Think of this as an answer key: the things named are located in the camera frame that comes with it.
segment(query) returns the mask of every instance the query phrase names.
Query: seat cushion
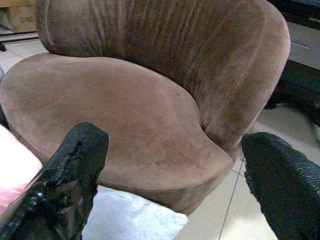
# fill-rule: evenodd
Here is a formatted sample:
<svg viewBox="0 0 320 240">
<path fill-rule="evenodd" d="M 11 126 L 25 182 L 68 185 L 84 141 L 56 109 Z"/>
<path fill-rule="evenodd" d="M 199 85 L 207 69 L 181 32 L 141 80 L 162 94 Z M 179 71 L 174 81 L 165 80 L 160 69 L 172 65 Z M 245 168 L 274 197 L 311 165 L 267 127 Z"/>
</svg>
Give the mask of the seat cushion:
<svg viewBox="0 0 320 240">
<path fill-rule="evenodd" d="M 43 163 L 76 124 L 108 132 L 100 183 L 177 212 L 188 214 L 233 166 L 203 132 L 185 89 L 127 61 L 38 54 L 9 70 L 0 103 L 12 132 Z"/>
</svg>

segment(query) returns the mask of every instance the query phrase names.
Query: white cloth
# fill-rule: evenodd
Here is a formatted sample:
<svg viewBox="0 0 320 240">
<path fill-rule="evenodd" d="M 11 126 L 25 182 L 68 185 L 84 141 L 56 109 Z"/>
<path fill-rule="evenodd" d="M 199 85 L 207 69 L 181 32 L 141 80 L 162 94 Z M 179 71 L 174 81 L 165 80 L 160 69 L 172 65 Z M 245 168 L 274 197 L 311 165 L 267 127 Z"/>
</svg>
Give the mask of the white cloth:
<svg viewBox="0 0 320 240">
<path fill-rule="evenodd" d="M 186 215 L 129 192 L 99 186 L 83 240 L 173 240 Z"/>
<path fill-rule="evenodd" d="M 38 158 L 0 125 L 0 214 L 42 168 Z"/>
</svg>

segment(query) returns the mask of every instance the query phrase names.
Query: armchair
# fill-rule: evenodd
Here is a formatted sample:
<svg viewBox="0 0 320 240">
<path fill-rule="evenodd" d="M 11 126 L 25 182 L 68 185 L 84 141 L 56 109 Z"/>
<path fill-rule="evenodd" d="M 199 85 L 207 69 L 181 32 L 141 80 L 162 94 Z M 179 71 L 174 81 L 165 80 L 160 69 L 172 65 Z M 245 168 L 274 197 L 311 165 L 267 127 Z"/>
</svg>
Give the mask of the armchair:
<svg viewBox="0 0 320 240">
<path fill-rule="evenodd" d="M 36 0 L 50 53 L 0 86 L 11 131 L 43 162 L 68 130 L 108 131 L 100 184 L 190 214 L 225 178 L 287 61 L 266 0 Z"/>
</svg>

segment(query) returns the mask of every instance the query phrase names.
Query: suede upholstery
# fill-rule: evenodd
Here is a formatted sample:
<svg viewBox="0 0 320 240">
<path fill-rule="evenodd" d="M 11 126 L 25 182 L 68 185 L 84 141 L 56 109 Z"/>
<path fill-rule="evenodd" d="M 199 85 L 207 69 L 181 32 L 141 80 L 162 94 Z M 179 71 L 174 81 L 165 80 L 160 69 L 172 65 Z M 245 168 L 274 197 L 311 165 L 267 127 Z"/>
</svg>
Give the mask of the suede upholstery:
<svg viewBox="0 0 320 240">
<path fill-rule="evenodd" d="M 45 162 L 91 122 L 110 135 L 101 184 L 191 213 L 279 80 L 290 51 L 281 14 L 265 0 L 35 2 L 51 54 L 3 79 L 11 130 Z"/>
</svg>

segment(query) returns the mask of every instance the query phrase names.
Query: chair backrest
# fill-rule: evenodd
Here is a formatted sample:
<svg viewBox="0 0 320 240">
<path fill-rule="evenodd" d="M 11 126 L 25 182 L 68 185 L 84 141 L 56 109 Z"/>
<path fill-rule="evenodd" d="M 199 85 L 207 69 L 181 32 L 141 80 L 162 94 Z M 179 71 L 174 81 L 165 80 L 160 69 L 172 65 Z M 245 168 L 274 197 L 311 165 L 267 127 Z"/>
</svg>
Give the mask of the chair backrest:
<svg viewBox="0 0 320 240">
<path fill-rule="evenodd" d="M 271 96 L 290 51 L 266 0 L 36 0 L 53 54 L 112 57 L 173 80 L 194 97 L 206 134 L 239 145 Z"/>
</svg>

